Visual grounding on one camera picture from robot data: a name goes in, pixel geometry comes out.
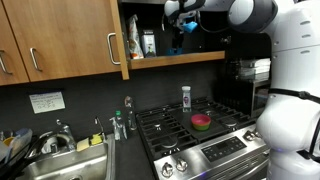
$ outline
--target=stainless steel stove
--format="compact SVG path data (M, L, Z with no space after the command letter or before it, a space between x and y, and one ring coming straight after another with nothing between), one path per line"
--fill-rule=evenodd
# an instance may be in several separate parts
M210 128L197 131L191 116L207 114ZM266 166L268 148L250 116L210 102L192 112L173 104L137 113L138 129L157 179L247 179Z

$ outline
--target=stove knob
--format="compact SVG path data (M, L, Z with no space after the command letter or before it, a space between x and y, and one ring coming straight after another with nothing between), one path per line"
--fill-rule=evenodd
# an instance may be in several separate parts
M254 129L253 134L254 134L257 138L261 138L261 135L259 134L259 132L257 131L257 129Z
M250 131L247 131L244 135L243 138L248 140L248 141L252 141L254 139L254 134Z
M182 159L182 158L178 158L177 160L177 169L181 172L185 171L188 167L188 164L187 162Z
M169 178L173 174L173 168L172 165L169 163L165 163L162 167L162 175L166 178Z

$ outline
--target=sponge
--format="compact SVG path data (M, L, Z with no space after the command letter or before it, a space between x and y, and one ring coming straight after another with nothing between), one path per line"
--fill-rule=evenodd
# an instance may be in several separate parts
M82 151L82 150L85 150L85 149L87 149L87 148L89 148L90 147L90 145L89 145L89 138L86 138L86 139L84 139L84 140L82 140L82 141L79 141L78 143L77 143L77 151L78 152L80 152L80 151Z
M102 138L100 134L92 135L91 145L96 145L102 143Z

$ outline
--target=white bottle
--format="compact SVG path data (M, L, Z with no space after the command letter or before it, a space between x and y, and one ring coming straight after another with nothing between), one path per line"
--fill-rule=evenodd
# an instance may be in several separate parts
M183 103L183 112L191 112L191 87L182 86L182 103Z

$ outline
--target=paper sign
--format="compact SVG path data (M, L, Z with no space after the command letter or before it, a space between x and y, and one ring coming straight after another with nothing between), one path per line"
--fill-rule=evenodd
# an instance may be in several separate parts
M33 94L29 97L35 114L65 108L61 92Z

